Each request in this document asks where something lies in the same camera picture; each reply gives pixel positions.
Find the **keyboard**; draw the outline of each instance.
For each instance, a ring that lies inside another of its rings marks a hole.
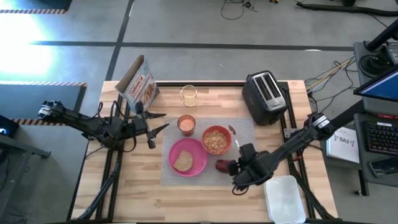
[[[366,122],[368,151],[398,155],[398,126],[384,126]]]

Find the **glass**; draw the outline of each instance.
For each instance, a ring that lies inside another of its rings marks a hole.
[[[177,126],[184,136],[191,136],[195,129],[195,125],[195,118],[191,115],[182,115],[177,121]]]
[[[193,85],[186,85],[181,89],[182,100],[185,106],[195,106],[197,104],[198,91]]]

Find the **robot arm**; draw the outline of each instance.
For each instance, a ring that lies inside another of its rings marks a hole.
[[[101,108],[102,103],[100,103],[98,111],[100,111]],[[136,115],[129,117],[129,119],[132,119],[129,123],[128,119],[112,116],[112,112],[109,117],[102,118],[99,115],[89,117],[66,109],[60,101],[45,101],[41,106],[38,116],[43,121],[63,123],[82,131],[84,137],[94,137],[108,149],[114,148],[119,141],[146,134],[148,146],[150,149],[153,149],[156,147],[154,138],[169,124],[150,130],[147,119],[159,118],[165,116],[165,114],[152,114],[148,111],[144,111],[142,102],[138,102],[136,111]]]
[[[271,153],[256,152],[253,144],[241,146],[238,162],[230,161],[228,164],[229,174],[233,176],[234,189],[244,191],[252,184],[263,184],[272,177],[278,164],[288,155],[304,150],[314,140],[330,138],[335,131],[335,127],[325,115],[313,113],[304,123],[303,129],[293,133],[292,138]]]

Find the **cereal box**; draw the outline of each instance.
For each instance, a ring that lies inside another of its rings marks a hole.
[[[142,101],[144,110],[148,109],[159,94],[159,88],[149,70],[145,56],[138,56],[115,89],[127,99],[133,112],[136,113],[135,106],[138,101]]]

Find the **bread slice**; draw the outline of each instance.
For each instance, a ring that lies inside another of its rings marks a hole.
[[[186,150],[182,150],[175,160],[173,167],[180,172],[186,172],[192,168],[193,157],[192,154]]]

